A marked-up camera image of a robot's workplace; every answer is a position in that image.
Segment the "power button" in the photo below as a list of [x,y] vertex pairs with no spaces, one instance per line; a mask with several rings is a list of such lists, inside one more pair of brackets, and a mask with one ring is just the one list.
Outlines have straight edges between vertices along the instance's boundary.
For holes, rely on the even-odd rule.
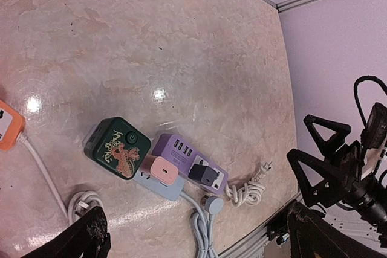
[[129,144],[134,144],[137,142],[137,134],[133,131],[130,131],[128,134],[126,134],[126,141]]

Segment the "green power adapter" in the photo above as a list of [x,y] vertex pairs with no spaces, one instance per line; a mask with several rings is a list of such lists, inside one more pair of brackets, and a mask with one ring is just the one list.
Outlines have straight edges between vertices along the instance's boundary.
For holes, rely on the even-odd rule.
[[115,175],[132,179],[151,148],[148,137],[121,117],[104,119],[86,142],[84,153]]

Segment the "white cable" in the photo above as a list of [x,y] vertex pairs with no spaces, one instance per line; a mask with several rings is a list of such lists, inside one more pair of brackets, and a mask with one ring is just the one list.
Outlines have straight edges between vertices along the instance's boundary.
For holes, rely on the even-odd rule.
[[60,194],[58,192],[58,189],[56,188],[53,180],[50,177],[50,174],[48,173],[46,167],[44,166],[44,163],[42,159],[40,158],[39,154],[37,154],[35,148],[33,145],[29,142],[28,137],[23,133],[20,132],[18,135],[18,138],[16,139],[19,143],[23,144],[28,151],[31,153],[32,157],[35,159],[37,166],[41,170],[48,187],[50,188],[51,192],[53,193],[55,200],[59,206],[59,208],[62,210],[62,212],[65,214],[65,216],[68,218],[68,222],[71,225],[73,222],[77,221],[80,216],[85,214],[86,210],[89,209],[89,207],[93,207],[95,205],[99,205],[103,208],[103,204],[101,199],[98,197],[98,194],[92,190],[87,192],[79,192],[76,193],[69,203],[68,209],[66,210],[66,206],[63,203],[62,198],[60,197]]
[[192,216],[192,226],[193,233],[198,242],[198,254],[197,258],[219,258],[215,249],[212,245],[212,228],[213,228],[213,220],[216,214],[210,214],[209,217],[204,214],[201,207],[198,203],[187,195],[185,192],[181,192],[180,196],[190,202],[196,209],[196,213]]
[[89,209],[99,206],[103,208],[103,203],[98,194],[92,190],[76,193],[70,200],[67,209],[69,225],[79,220]]
[[266,187],[260,183],[260,180],[272,169],[271,164],[261,165],[259,172],[249,182],[245,182],[239,190],[236,189],[235,185],[230,189],[229,184],[226,184],[226,195],[232,200],[235,207],[240,207],[243,204],[254,206],[261,202]]
[[53,193],[58,206],[60,207],[62,212],[67,216],[66,206],[63,203],[62,198],[60,197],[60,194],[59,194],[58,190],[56,189],[56,186],[55,186],[53,180],[50,177],[50,174],[48,173],[46,167],[44,166],[44,163],[41,160],[39,154],[37,154],[35,148],[32,146],[32,144],[29,142],[27,136],[23,132],[20,132],[17,141],[20,142],[21,144],[23,144],[28,149],[28,151],[31,153],[32,157],[36,161],[37,166],[41,170],[41,172],[42,172],[42,174],[43,174],[43,176],[48,184],[48,187],[50,188],[51,192]]

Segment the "black bracket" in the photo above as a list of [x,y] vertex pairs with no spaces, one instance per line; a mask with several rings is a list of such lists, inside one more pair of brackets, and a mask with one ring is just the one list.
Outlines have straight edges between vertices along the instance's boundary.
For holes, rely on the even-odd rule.
[[[341,201],[351,191],[354,178],[343,174],[339,168],[330,163],[319,160],[297,149],[289,151],[287,158],[296,175],[307,207],[320,202],[324,207],[328,208]],[[323,177],[323,181],[312,187],[300,163],[307,165],[320,174]]]
[[[314,142],[325,158],[330,158],[345,143],[345,137],[351,133],[351,126],[339,122],[329,121],[313,115],[307,115],[304,123]],[[316,130],[314,124],[331,129],[335,133],[328,140],[324,140]]]

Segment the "pink charger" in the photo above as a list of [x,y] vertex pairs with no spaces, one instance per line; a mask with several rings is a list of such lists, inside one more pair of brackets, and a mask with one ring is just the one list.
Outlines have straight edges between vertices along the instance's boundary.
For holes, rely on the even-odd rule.
[[179,174],[175,165],[160,156],[147,155],[141,167],[167,185],[173,184]]

